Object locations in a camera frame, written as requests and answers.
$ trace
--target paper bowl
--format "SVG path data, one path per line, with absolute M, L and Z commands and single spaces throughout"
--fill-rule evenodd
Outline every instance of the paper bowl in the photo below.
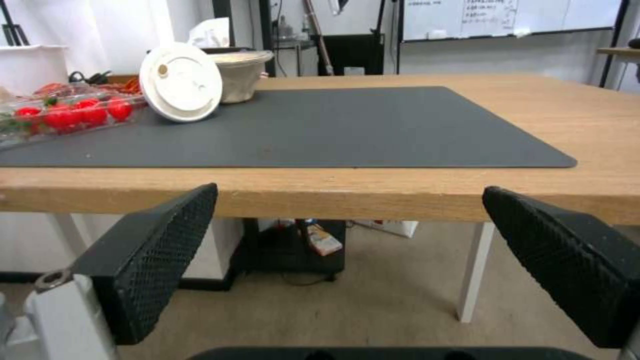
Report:
M 271 51 L 238 51 L 209 55 L 222 76 L 222 102 L 233 104 L 251 99 L 264 63 L 273 58 Z

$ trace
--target floor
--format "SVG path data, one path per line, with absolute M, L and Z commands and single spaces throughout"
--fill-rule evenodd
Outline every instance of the floor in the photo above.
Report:
M 356 226 L 336 282 L 298 287 L 278 274 L 242 275 L 230 292 L 180 290 L 157 329 L 123 359 L 185 359 L 212 347 L 544 346 L 593 359 L 594 347 L 494 238 L 474 319 L 455 306 L 473 226 L 422 223 L 413 239 Z M 308 281 L 291 277 L 289 280 Z M 14 311 L 27 285 L 0 284 Z

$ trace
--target gray desk mat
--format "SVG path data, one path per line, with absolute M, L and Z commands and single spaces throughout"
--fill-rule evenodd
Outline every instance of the gray desk mat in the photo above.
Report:
M 176 124 L 135 124 L 0 151 L 0 167 L 573 167 L 444 87 L 273 90 Z

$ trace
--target cherry tomato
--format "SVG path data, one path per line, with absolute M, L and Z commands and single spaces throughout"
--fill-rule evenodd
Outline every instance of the cherry tomato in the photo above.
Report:
M 107 122 L 107 111 L 100 100 L 94 97 L 78 101 L 74 109 L 87 127 L 97 127 Z
M 50 106 L 44 122 L 60 134 L 73 133 L 80 130 L 80 116 L 73 107 L 66 104 Z
M 38 116 L 41 111 L 33 106 L 25 106 L 16 110 L 13 116 L 18 121 L 28 124 L 29 134 L 37 135 L 40 133 L 40 124 L 42 123 L 42 117 Z
M 131 104 L 121 97 L 114 96 L 109 101 L 107 107 L 109 114 L 116 119 L 116 122 L 124 122 L 131 115 Z

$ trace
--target whiteboard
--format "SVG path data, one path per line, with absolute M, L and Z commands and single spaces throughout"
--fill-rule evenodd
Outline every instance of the whiteboard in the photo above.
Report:
M 403 41 L 612 28 L 622 0 L 404 0 Z

